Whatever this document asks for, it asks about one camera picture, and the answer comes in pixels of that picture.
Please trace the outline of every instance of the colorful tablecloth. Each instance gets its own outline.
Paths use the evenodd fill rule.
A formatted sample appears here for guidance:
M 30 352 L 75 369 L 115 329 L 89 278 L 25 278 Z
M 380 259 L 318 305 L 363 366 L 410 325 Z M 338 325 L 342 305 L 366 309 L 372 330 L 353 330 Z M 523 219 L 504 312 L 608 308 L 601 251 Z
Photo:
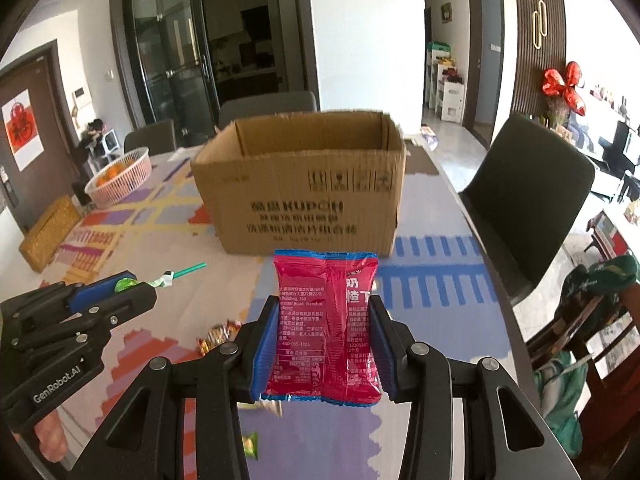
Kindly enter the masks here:
M 417 340 L 459 360 L 492 355 L 515 378 L 481 251 L 446 178 L 424 155 L 426 162 L 407 163 L 396 243 L 392 256 L 380 260 L 377 293 Z M 46 282 L 89 283 L 124 269 L 151 280 L 199 262 L 207 267 L 159 290 L 152 311 L 112 331 L 104 372 L 61 407 L 75 454 L 149 359 L 196 358 L 196 338 L 209 326 L 227 318 L 255 319 L 264 299 L 276 293 L 275 272 L 271 258 L 223 251 L 187 159 L 159 164 L 122 203 L 87 215 L 45 270 Z M 455 406 L 460 430 L 460 406 Z M 372 408 L 288 402 L 282 418 L 264 410 L 241 412 L 243 433 L 258 432 L 259 460 L 248 460 L 252 480 L 396 478 L 408 410 L 383 396 Z M 191 480 L 196 478 L 193 402 L 186 409 L 185 432 L 185 478 Z M 460 438 L 457 431 L 455 478 L 462 471 Z

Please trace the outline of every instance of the dark gray chair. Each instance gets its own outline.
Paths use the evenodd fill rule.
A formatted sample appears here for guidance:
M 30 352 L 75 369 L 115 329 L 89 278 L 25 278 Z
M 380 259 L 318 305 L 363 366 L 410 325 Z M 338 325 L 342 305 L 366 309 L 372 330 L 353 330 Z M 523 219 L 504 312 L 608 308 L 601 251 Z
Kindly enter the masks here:
M 227 101 L 220 107 L 218 127 L 225 128 L 236 119 L 288 112 L 315 112 L 316 97 L 309 91 L 254 95 Z
M 544 126 L 512 115 L 460 198 L 511 304 L 554 259 L 590 192 L 587 158 Z
M 136 148 L 146 146 L 149 155 L 174 152 L 178 149 L 175 140 L 174 121 L 165 119 L 159 123 L 149 124 L 132 131 L 124 138 L 124 152 L 130 152 Z

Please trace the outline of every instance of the red snack bag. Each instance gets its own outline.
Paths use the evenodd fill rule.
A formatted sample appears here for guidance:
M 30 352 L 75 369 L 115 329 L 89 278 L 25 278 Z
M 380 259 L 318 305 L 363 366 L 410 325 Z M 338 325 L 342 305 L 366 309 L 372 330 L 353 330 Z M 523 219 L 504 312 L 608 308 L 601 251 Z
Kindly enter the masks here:
M 278 344 L 269 399 L 369 406 L 380 382 L 369 347 L 372 253 L 276 251 Z

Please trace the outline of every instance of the framed picture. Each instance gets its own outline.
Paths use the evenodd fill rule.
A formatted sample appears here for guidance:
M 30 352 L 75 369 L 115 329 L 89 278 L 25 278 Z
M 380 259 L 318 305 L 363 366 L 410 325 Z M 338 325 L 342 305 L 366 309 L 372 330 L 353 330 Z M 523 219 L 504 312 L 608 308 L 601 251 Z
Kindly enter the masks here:
M 449 23 L 452 20 L 451 2 L 447 2 L 446 4 L 441 6 L 440 12 L 442 12 L 442 23 Z

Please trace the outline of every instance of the red fu character poster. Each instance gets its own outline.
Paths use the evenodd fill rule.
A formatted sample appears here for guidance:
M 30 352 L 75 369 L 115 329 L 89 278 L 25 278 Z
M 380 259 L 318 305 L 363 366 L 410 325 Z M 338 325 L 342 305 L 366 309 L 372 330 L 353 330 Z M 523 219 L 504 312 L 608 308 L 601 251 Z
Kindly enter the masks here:
M 15 163 L 18 170 L 22 171 L 44 152 L 28 90 L 20 92 L 2 106 L 2 120 Z

